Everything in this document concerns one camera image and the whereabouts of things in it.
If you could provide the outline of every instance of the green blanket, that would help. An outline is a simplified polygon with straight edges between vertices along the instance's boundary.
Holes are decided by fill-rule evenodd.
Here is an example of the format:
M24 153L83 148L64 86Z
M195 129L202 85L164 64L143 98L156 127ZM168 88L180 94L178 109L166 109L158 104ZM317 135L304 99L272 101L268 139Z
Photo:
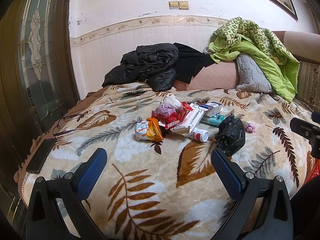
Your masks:
M211 58L231 61L241 53L250 54L263 71L274 90L291 102L297 93L300 63L270 30L260 28L255 22L240 17L229 20L213 35L209 49Z

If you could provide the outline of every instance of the crumpled purple paper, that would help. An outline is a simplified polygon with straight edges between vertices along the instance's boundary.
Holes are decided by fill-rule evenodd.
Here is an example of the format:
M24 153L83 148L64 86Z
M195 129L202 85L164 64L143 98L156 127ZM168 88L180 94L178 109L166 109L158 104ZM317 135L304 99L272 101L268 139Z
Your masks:
M248 133L254 133L256 127L252 123L248 123L244 128Z
M161 115L164 118L167 118L170 114L175 113L175 112L176 112L176 110L167 104L161 104L155 110L156 115Z

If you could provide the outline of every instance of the white and orange package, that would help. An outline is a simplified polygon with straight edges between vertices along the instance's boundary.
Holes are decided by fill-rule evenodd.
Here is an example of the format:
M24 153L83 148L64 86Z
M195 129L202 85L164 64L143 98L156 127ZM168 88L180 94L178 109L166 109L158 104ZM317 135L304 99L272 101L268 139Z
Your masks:
M155 142L163 140L156 118L147 118L146 121L137 123L135 132L137 140L152 140Z

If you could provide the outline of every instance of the blanket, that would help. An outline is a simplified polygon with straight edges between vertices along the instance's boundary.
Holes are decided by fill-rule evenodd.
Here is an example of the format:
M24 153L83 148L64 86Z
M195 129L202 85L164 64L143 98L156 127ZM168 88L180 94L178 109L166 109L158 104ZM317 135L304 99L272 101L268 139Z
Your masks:
M218 28L209 45L212 60L234 60L240 52L250 54L278 95L291 102L297 93L300 63L270 30L240 17Z
M162 142L135 138L136 123L150 117L168 93L198 104L219 101L222 114L232 112L243 123L255 125L255 132L246 134L244 147L230 159L259 178L281 175L290 197L313 170L311 146L289 128L293 117L310 122L310 112L294 103L279 96L224 89L153 92L146 84L131 83L110 86L62 127L66 133L58 136L40 174L25 176L25 203L38 176L59 179L101 147L108 162L83 205L107 237L210 239L234 205L210 161L218 129L199 124L209 131L206 143L167 130L162 130ZM60 199L58 206L69 230L77 235Z

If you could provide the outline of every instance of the gold switch plate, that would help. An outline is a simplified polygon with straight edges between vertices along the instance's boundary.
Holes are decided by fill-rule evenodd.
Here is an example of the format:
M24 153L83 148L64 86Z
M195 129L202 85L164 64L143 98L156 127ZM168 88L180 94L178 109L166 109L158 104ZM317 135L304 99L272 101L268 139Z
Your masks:
M180 10L188 10L189 3L187 1L179 1L179 9Z
M177 1L169 1L169 9L179 9L179 3Z

